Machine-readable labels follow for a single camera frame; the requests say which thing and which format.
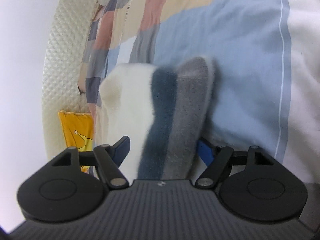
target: white stripe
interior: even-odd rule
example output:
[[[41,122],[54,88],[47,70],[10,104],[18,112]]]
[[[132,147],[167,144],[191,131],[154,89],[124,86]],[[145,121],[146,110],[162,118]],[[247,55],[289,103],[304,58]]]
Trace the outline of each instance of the white stripe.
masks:
[[[281,1],[281,9],[280,9],[280,21],[279,21],[279,31],[282,39],[282,79],[281,79],[281,93],[280,93],[280,102],[279,102],[279,116],[278,116],[278,124],[279,124],[279,136],[278,136],[278,142],[276,147],[276,152],[274,158],[276,158],[281,138],[281,105],[282,105],[282,94],[283,94],[283,83],[284,83],[284,38],[282,35],[281,30],[281,21],[282,21],[282,9],[283,9],[283,2]]]

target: yellow fabric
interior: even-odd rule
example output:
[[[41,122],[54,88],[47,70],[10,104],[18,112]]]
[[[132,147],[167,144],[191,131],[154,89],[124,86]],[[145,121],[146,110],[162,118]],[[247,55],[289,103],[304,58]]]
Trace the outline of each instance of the yellow fabric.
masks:
[[[58,113],[66,146],[75,146],[80,152],[93,150],[93,118],[90,114],[60,111]],[[89,166],[81,166],[87,172]]]

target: white background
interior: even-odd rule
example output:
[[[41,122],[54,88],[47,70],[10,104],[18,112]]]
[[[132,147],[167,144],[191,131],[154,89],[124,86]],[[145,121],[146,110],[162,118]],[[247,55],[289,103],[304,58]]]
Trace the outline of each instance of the white background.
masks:
[[[23,221],[19,185],[46,163],[41,117],[47,40],[59,0],[0,0],[0,226]]]

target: ribbed black surface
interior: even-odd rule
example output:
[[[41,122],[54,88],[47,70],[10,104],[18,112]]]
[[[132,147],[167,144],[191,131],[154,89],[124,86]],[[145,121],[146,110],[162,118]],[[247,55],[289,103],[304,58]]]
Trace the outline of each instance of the ribbed black surface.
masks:
[[[26,221],[14,232],[23,240],[310,240],[313,233],[297,220],[261,225],[229,213],[210,190],[188,180],[135,181],[113,191],[98,210],[77,221],[44,224]]]

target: textured white panel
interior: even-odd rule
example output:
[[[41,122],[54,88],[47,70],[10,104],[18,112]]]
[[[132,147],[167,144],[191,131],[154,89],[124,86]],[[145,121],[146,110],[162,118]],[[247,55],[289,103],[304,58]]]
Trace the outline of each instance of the textured white panel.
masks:
[[[44,141],[49,159],[66,147],[58,111],[88,112],[85,95],[79,95],[77,80],[97,1],[60,0],[54,16],[42,94]]]

